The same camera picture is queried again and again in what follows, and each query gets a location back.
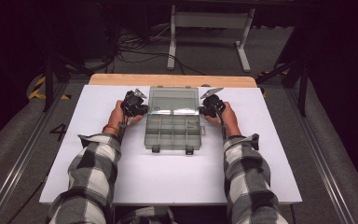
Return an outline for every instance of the metal stand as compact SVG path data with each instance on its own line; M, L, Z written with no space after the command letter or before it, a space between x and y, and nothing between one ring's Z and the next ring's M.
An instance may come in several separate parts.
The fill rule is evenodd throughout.
M251 67L243 47L251 28L255 9L252 8L248 13L208 13L208 12L176 12L172 6L171 13L171 44L167 68L173 70L175 67L176 54L176 27L210 27L210 28L231 28L242 29L241 41L236 41L236 49L240 56L241 65L244 72L250 72Z
M65 67L67 64L88 76L93 75L94 72L59 53L58 43L38 2L22 1L22 3L28 13L29 21L34 23L35 40L41 47L45 58L46 104L43 111L46 112L54 101L53 74L60 82L69 81L70 75Z

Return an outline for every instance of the tripod leg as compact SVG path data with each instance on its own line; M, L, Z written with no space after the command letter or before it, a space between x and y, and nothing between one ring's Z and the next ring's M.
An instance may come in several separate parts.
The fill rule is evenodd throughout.
M51 64L51 57L46 56L45 59L45 77L46 77L46 102L45 102L45 108L43 109L43 112L48 111L51 104L53 103L54 96L53 96L53 70L52 70L52 64Z
M283 87L293 88L298 79L301 77L302 69L302 63L297 63L293 67L291 67L286 77L282 81Z
M76 62L74 62L73 60L66 58L64 56L62 56L61 54L56 53L55 57L57 58L58 61L62 61L65 62L67 64L72 65L75 69L77 69L78 71L86 74L87 76L91 77L92 75L95 74L95 72L89 70L88 68L86 68L85 66L78 64Z
M267 81L268 79L272 78L272 77L275 77L277 75L279 75L281 72L284 72L286 71L287 69L291 68L292 66L294 66L295 64L297 64L297 61L293 61L293 62L290 62L290 63L287 63L287 64L284 64L284 65L281 65L279 66L278 68L268 72L267 74L265 74L264 76L262 77L258 77L256 80L255 80L255 83L257 84L260 84L264 81Z
M299 90L299 94L298 94L298 109L301 112L301 115L305 118L306 114L305 114L305 98L306 98L306 94L307 94L307 83L308 83L308 67L307 64L304 64L304 70L303 73L301 74L301 79L300 79L300 90Z

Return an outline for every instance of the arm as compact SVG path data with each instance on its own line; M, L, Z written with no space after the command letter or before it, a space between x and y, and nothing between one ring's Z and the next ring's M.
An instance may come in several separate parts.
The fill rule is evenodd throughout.
M118 123L123 120L117 101L102 133L79 135L83 150L68 168L69 189L48 211L50 223L112 223L112 201L120 160ZM137 116L132 123L142 119Z
M235 112L229 103L222 114L227 139L225 150L225 193L231 223L287 223L280 215L278 199L270 190L269 165L256 151L258 135L241 136ZM219 126L218 119L205 117Z

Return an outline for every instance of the finger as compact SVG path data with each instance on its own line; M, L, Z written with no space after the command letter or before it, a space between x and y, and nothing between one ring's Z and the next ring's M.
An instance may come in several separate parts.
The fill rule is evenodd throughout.
M217 118L212 118L211 116L208 116L208 115L204 116L204 118L211 123L217 122Z
M117 100L116 101L116 107L121 107L121 104L123 103L122 100Z
M140 121L140 120L143 119L143 118L144 118L144 116L137 115L137 116L135 116L135 117L133 118L132 123L136 123L136 122Z

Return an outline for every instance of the black and white plaid sleeve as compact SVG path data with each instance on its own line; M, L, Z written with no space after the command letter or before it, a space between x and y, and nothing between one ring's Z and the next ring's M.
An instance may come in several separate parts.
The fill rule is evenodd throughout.
M47 223L112 223L120 145L108 133L79 137L83 150L69 166L69 189L50 207Z
M224 144L227 217L231 223L287 223L269 188L270 170L254 150L253 137L233 136Z

